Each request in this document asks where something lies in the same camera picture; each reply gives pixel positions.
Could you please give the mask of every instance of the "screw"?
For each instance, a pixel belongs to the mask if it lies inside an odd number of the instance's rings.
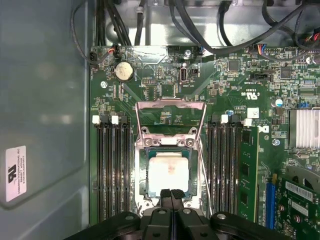
[[[191,52],[191,50],[189,50],[189,49],[187,49],[187,50],[184,51],[184,56],[185,56],[186,58],[190,58],[190,57],[191,57],[191,54],[192,54],[192,52]]]
[[[106,81],[102,81],[102,82],[100,83],[100,86],[101,86],[103,89],[105,89],[105,88],[108,86],[108,84],[107,84]]]
[[[151,144],[152,144],[151,139],[147,138],[146,140],[144,140],[144,144],[147,146],[151,146]]]
[[[187,139],[185,141],[185,144],[188,146],[188,147],[193,147],[194,145],[194,141],[192,139]]]
[[[279,145],[280,145],[280,140],[277,139],[277,138],[273,139],[273,140],[272,140],[272,145],[273,145],[273,146],[279,146]]]
[[[227,218],[226,215],[221,214],[221,213],[218,214],[217,217],[218,217],[218,219],[221,219],[221,220],[225,220]]]
[[[184,214],[190,214],[191,213],[191,210],[190,209],[183,209],[182,212]]]

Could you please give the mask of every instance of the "ram slot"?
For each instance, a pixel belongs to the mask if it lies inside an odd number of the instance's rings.
[[[235,130],[235,146],[234,146],[234,181],[233,181],[233,186],[234,186],[234,198],[235,201],[233,201],[233,213],[238,212],[238,188],[239,188],[239,158],[240,158],[240,144],[241,144],[241,128],[236,127]]]
[[[216,209],[216,196],[217,196],[217,128],[209,124],[208,126],[208,154],[207,154],[207,164],[208,164],[208,181],[209,189],[211,195],[211,205]]]
[[[128,124],[122,125],[123,141],[123,210],[130,211],[130,126]]]
[[[108,124],[104,128],[104,163],[105,163],[105,215],[113,215],[113,166],[112,166],[112,129]]]
[[[211,180],[210,193],[216,212],[235,213],[238,194],[238,158],[240,128],[236,124],[217,126],[210,123],[208,128],[208,178]]]
[[[96,134],[96,155],[97,155],[97,209],[98,222],[105,219],[105,192],[104,192],[104,127],[100,125],[97,127]]]
[[[115,214],[121,213],[121,125],[113,125],[113,161],[114,161],[114,207]]]
[[[222,135],[222,129],[220,127],[218,127],[216,129],[216,134],[217,134],[217,141],[215,142],[216,144],[216,210],[220,211],[221,208],[221,162],[220,162],[220,158],[221,158],[221,135]]]
[[[232,145],[232,128],[228,125],[226,126],[226,146],[225,146],[225,198],[224,198],[224,211],[230,213],[231,208],[230,208],[230,202],[232,201],[231,197],[231,168],[232,168],[232,151],[233,149],[231,148]]]
[[[225,211],[226,207],[226,161],[227,161],[227,129],[221,128],[220,145],[220,211]]]

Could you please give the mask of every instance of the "red wire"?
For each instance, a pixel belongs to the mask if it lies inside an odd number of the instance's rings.
[[[316,41],[319,37],[320,33],[317,33],[316,35],[314,35],[314,40]]]

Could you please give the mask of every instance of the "metal frame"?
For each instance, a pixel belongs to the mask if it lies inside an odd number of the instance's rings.
[[[139,110],[147,109],[147,108],[158,108],[161,109],[165,106],[176,106],[177,108],[189,108],[189,109],[198,109],[202,110],[202,117],[199,124],[199,127],[192,127],[188,133],[185,134],[176,134],[173,136],[168,136],[164,134],[158,133],[150,133],[149,129],[145,126],[141,126],[141,121],[139,117]],[[140,179],[140,150],[147,147],[160,147],[160,146],[172,146],[176,145],[177,147],[187,147],[192,148],[192,150],[198,152],[198,160],[197,160],[197,193],[196,196],[193,196],[191,199],[185,199],[185,205],[188,207],[192,207],[195,209],[199,209],[202,206],[202,174],[204,172],[204,178],[206,180],[206,185],[208,186],[208,181],[205,175],[204,169],[204,150],[202,140],[200,138],[201,129],[203,127],[205,115],[206,115],[207,105],[204,102],[187,102],[180,98],[174,99],[158,99],[156,101],[144,101],[137,102],[135,104],[135,112],[137,118],[137,127],[138,127],[138,137],[135,142],[135,150],[134,150],[134,168],[135,168],[135,179],[134,182],[134,200],[136,203],[136,207],[138,210],[138,214],[142,216],[142,211],[146,209],[153,208],[158,199],[145,199],[143,195],[139,194],[140,183],[138,179]]]

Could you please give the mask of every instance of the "motherboard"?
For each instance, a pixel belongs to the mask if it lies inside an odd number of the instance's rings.
[[[90,224],[140,216],[162,189],[294,239],[320,236],[320,65],[254,47],[97,46],[90,68]],[[266,48],[280,59],[295,47]]]

